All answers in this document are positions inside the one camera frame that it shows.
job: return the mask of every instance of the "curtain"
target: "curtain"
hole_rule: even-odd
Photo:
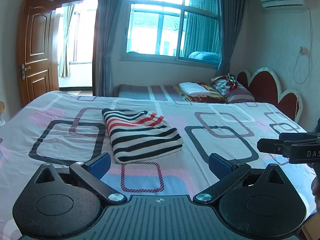
[[[189,0],[189,5],[218,14],[217,0]],[[218,21],[202,15],[188,13],[182,57],[194,51],[220,54]]]
[[[71,29],[71,19],[75,6],[66,6],[63,9],[63,49],[61,52],[59,62],[59,76],[68,77],[70,76],[70,65],[69,65],[69,33]]]
[[[100,44],[100,65],[98,97],[112,97],[113,81],[111,50],[120,12],[121,0],[99,0],[98,37]]]
[[[230,71],[230,59],[242,26],[245,2],[218,0],[221,57],[216,76],[227,75]]]

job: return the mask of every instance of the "red headboard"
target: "red headboard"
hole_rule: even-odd
[[[250,91],[256,102],[272,104],[291,120],[299,121],[303,110],[301,96],[294,89],[282,93],[279,79],[271,69],[261,68],[252,77],[245,70],[238,74],[237,80]]]

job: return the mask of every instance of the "wooden door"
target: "wooden door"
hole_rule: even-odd
[[[55,23],[56,4],[48,0],[24,0],[18,36],[18,64],[22,106],[53,90],[59,90]]]

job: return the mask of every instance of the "tiled floor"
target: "tiled floor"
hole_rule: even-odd
[[[66,91],[66,93],[75,96],[92,96],[92,91]]]

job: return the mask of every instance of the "striped mattress cover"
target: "striped mattress cover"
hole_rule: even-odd
[[[122,84],[117,97],[140,100],[176,101],[186,100],[176,91],[175,86],[131,86]]]
[[[116,163],[102,115],[105,108],[163,115],[181,135],[182,150],[147,161]],[[305,131],[266,103],[203,104],[49,92],[0,127],[0,239],[20,237],[12,207],[43,162],[66,167],[103,153],[109,153],[111,168],[101,180],[127,197],[190,195],[192,199],[218,181],[208,167],[213,152],[253,168],[278,163],[310,215],[316,207],[310,189],[314,171],[306,164],[289,164],[281,155],[257,150],[260,138],[275,139],[281,132]]]

